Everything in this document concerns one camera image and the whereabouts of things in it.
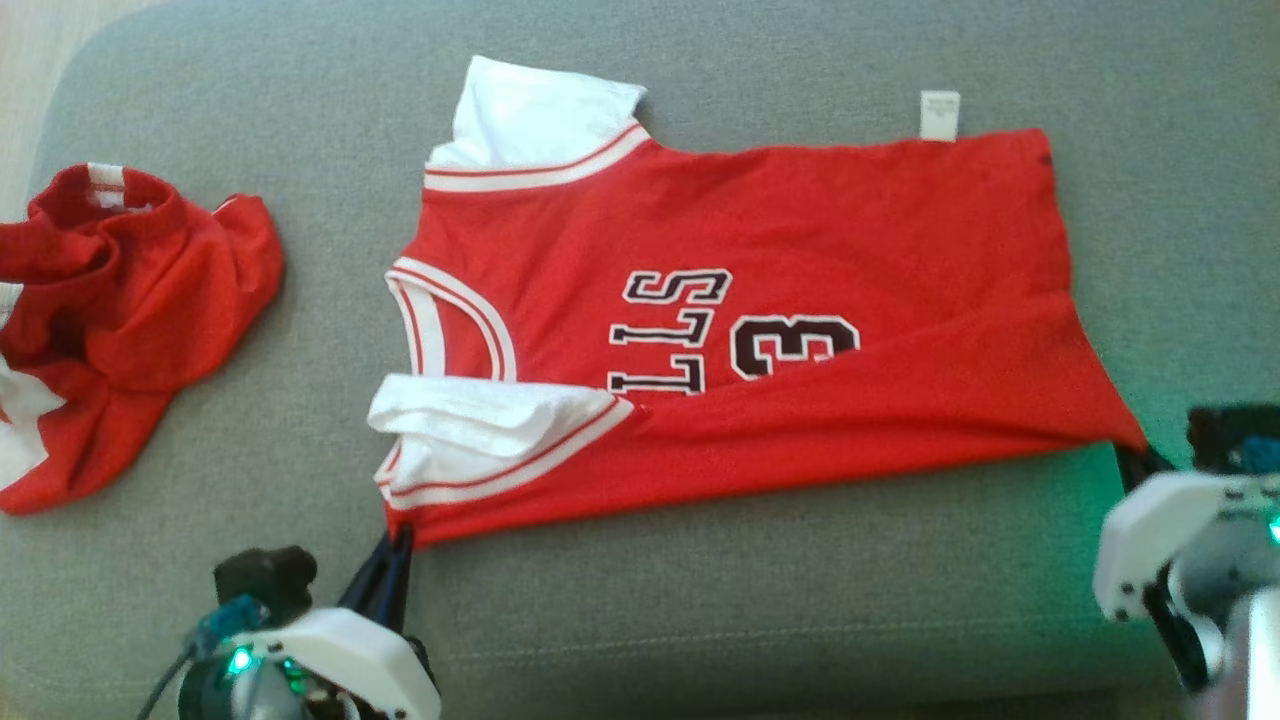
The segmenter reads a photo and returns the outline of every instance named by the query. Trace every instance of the couch cushion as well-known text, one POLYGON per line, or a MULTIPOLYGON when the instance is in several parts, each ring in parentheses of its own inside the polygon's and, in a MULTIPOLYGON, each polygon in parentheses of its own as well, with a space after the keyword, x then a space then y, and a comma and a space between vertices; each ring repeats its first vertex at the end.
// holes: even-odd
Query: couch cushion
MULTIPOLYGON (((1275 400, 1277 22, 1266 0, 227 0, 127 18, 67 70, 33 188, 97 160, 207 206, 261 195, 285 283, 128 477, 0 518, 0 687, 29 720, 129 716, 212 605, 212 565, 247 546, 301 543, 316 597, 337 596, 381 528, 387 441, 364 415, 407 369, 381 273, 475 53, 643 83, 653 135, 694 151, 913 135, 922 88, 964 92, 963 132, 1044 128, 1085 327, 1185 460, 1189 404, 1275 400)), ((1119 495, 1091 448, 458 542, 422 553, 410 624, 451 720, 1135 682, 1167 671, 1149 626, 1105 624, 1089 591, 1119 495)))

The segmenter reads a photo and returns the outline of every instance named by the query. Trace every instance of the jersey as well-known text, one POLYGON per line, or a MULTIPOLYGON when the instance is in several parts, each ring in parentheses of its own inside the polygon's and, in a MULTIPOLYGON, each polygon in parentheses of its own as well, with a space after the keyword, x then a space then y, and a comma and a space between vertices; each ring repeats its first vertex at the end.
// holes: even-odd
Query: jersey
POLYGON ((371 424, 420 544, 1044 454, 1144 448, 1070 296, 1036 129, 429 164, 371 424))
POLYGON ((216 369, 275 295, 266 206, 210 213, 118 165, 60 172, 0 224, 0 511, 92 495, 174 393, 216 369))

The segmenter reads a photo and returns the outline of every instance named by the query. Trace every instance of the white stripe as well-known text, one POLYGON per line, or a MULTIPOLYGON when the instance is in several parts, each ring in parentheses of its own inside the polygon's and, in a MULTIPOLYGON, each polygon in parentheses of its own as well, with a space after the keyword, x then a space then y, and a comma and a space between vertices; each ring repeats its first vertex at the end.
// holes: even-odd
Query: white stripe
POLYGON ((124 191, 120 190, 95 190, 93 201, 104 210, 124 208, 124 191))
POLYGON ((590 177, 622 160, 649 140, 649 133, 641 126, 632 126, 622 138, 614 142, 604 152, 589 156, 564 168, 500 168, 493 173, 480 176, 451 176, 439 174, 449 170, 448 167, 426 164, 426 173, 422 186, 428 190, 443 190, 449 192, 489 192, 495 190, 521 190, 529 187, 548 187, 564 184, 590 177))
MULTIPOLYGON (((498 310, 494 309, 488 300, 481 297, 480 293, 471 290, 460 279, 445 273, 444 270, 433 268, 426 263, 420 263, 410 258, 401 258, 397 260, 396 264, 392 265, 392 269, 387 273, 387 277, 422 287, 431 295, 440 297, 470 315, 471 320, 475 322, 476 327, 479 327, 480 332, 484 334, 485 342, 489 345, 489 361, 493 364, 492 366, 494 370, 494 377, 492 379, 508 383, 516 382, 516 343, 511 340, 511 332, 507 331, 507 323, 502 320, 502 315, 499 315, 498 310), (429 278, 440 287, 426 287, 413 275, 398 273, 397 269, 404 270, 404 273, 417 273, 429 278), (498 373, 499 366, 502 368, 500 374, 498 373)), ((439 322, 436 322, 434 328, 428 328, 424 327, 422 323, 419 323, 419 332, 421 333, 424 346, 429 340, 426 332, 435 333, 435 336, 430 338, 433 342, 436 342, 440 346, 444 345, 444 336, 440 332, 439 322)))
POLYGON ((22 283, 0 283, 0 329, 4 329, 5 323, 13 316, 19 295, 22 295, 22 283))
POLYGON ((408 495, 393 496, 390 486, 379 488, 383 498, 394 510, 412 510, 428 505, 453 505, 468 502, 483 497, 492 497, 500 492, 517 488, 522 484, 536 480, 541 475, 556 469, 558 465, 576 455, 579 451, 599 439, 604 433, 616 428, 631 414, 632 405, 618 398, 618 404, 589 425, 584 425, 577 434, 561 443, 556 450, 543 455, 538 460, 529 462, 516 470, 498 475, 481 484, 470 487, 429 486, 413 491, 408 495))
POLYGON ((440 328, 440 311, 431 299, 430 291, 413 283, 406 286, 397 278, 388 277, 387 284, 392 288, 396 304, 399 305, 401 318, 404 320, 404 333, 408 336, 410 368, 413 374, 430 377, 444 375, 444 331, 440 328), (417 319, 417 332, 413 328, 413 319, 417 319), (425 355, 419 356, 419 342, 425 355))
POLYGON ((105 163, 86 163, 86 165, 88 165, 88 182, 92 184, 124 187, 124 168, 120 165, 105 163))
POLYGON ((376 484, 380 486, 380 484, 383 484, 383 480, 390 482, 390 477, 392 477, 392 460, 397 455, 399 455, 399 452, 401 452, 399 446, 401 446, 401 438, 399 438, 399 436, 397 436, 396 437, 396 442, 392 443, 390 452, 387 454, 387 457, 383 459, 383 464, 379 465, 378 466, 378 471, 374 473, 374 483, 376 483, 376 484))
POLYGON ((0 489, 22 480, 49 459, 40 436, 40 418, 65 404, 44 380, 9 368, 0 355, 0 410, 9 418, 8 423, 0 420, 0 489))

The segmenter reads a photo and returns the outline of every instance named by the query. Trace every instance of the armhole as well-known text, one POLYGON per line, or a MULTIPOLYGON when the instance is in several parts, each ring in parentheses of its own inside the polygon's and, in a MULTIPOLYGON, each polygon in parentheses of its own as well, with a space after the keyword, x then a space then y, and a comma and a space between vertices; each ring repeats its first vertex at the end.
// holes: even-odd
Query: armhole
POLYGON ((461 310, 484 337, 490 377, 516 382, 516 347, 498 310, 453 275, 425 263, 401 258, 387 273, 387 283, 401 307, 413 374, 445 374, 445 338, 436 300, 461 310))
POLYGON ((387 284, 401 309, 408 338, 410 372, 415 375, 444 375, 444 329, 430 291, 407 284, 388 274, 387 284))

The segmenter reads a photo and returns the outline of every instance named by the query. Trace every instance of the white tag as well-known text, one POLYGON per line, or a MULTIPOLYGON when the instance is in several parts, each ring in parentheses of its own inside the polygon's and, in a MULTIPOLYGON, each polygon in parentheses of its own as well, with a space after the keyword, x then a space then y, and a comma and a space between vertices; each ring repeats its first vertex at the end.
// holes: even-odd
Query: white tag
POLYGON ((920 92, 920 140, 955 142, 959 126, 959 92, 954 90, 920 92))
POLYGON ((100 184, 111 188, 124 187, 124 168, 109 165, 106 163, 86 163, 88 165, 90 184, 100 184))
POLYGON ((104 210, 119 210, 124 208, 124 191, 120 190, 95 190, 93 202, 104 210))

